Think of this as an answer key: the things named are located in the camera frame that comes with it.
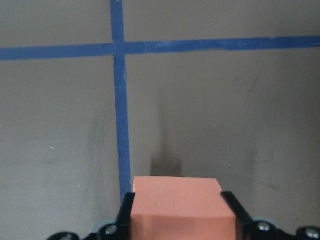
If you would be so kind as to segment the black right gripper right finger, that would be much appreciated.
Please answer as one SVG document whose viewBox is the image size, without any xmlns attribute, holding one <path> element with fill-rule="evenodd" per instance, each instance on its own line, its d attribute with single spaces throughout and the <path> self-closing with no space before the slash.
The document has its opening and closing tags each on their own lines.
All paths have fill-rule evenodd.
<svg viewBox="0 0 320 240">
<path fill-rule="evenodd" d="M 235 215 L 236 240 L 277 240 L 277 228 L 266 220 L 254 220 L 231 191 L 221 196 Z"/>
</svg>

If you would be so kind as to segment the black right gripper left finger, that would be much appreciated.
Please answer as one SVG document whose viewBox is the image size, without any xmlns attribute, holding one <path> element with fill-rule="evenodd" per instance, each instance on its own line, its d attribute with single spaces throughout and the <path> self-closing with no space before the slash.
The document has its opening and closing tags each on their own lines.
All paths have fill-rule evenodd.
<svg viewBox="0 0 320 240">
<path fill-rule="evenodd" d="M 129 240 L 131 212 L 135 199 L 134 192 L 125 194 L 115 222 L 102 226 L 98 231 L 99 240 Z"/>
</svg>

